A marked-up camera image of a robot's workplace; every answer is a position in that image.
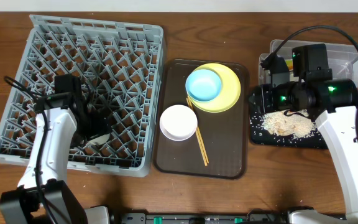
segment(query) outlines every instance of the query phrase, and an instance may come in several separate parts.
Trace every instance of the chopsticks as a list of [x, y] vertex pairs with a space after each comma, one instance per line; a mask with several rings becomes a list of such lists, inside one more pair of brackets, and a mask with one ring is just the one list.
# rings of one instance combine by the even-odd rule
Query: chopsticks
[[[191, 104], [191, 101], [189, 100], [188, 97], [186, 97], [186, 102], [189, 108], [194, 111], [193, 105]], [[201, 155], [203, 156], [204, 165], [208, 166], [209, 160], [208, 160], [208, 156], [206, 155], [203, 137], [201, 137], [201, 132], [200, 129], [198, 128], [198, 124], [197, 124], [196, 135], [197, 135], [198, 145], [200, 146]]]

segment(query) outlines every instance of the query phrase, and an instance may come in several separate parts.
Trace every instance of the white grains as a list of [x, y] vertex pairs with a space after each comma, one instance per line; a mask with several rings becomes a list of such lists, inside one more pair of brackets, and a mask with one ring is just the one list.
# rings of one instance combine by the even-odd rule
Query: white grains
[[[308, 116], [306, 110], [298, 112]], [[292, 134], [293, 139], [314, 136], [314, 132], [312, 131], [316, 130], [316, 124], [311, 122], [310, 119], [297, 114], [285, 116], [284, 111], [265, 114], [262, 127], [270, 134], [276, 134], [278, 136], [288, 136]]]

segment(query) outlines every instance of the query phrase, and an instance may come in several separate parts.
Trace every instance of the table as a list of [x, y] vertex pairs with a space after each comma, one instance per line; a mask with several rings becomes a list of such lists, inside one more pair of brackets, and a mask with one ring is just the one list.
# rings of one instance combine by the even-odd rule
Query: table
[[[156, 24], [164, 28], [167, 62], [174, 58], [235, 62], [257, 80], [259, 55], [273, 39], [284, 39], [316, 24], [344, 29], [358, 42], [358, 14], [314, 13], [126, 13], [46, 12], [51, 16]], [[0, 12], [0, 119], [32, 28], [29, 13]], [[347, 44], [339, 34], [313, 30], [296, 39]], [[25, 167], [0, 164], [0, 196], [13, 190]], [[252, 208], [286, 209], [309, 205], [324, 213], [344, 213], [339, 179], [328, 151], [248, 145], [248, 167], [239, 180], [163, 174], [152, 167], [144, 178], [68, 171], [68, 186], [83, 207], [105, 204], [118, 212], [247, 213]], [[3, 222], [0, 212], [0, 223]]]

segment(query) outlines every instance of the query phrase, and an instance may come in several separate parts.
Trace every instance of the light blue bowl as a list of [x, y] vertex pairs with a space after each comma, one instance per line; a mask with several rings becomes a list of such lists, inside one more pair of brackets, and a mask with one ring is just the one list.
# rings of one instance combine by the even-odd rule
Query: light blue bowl
[[186, 91], [194, 100], [207, 102], [215, 99], [222, 90], [222, 80], [208, 69], [192, 72], [186, 79]]

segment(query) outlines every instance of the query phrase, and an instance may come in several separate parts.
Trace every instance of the white background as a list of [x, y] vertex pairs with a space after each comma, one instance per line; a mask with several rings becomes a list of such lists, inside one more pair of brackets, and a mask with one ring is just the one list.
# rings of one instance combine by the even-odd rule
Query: white background
[[0, 11], [358, 12], [358, 0], [0, 0]]

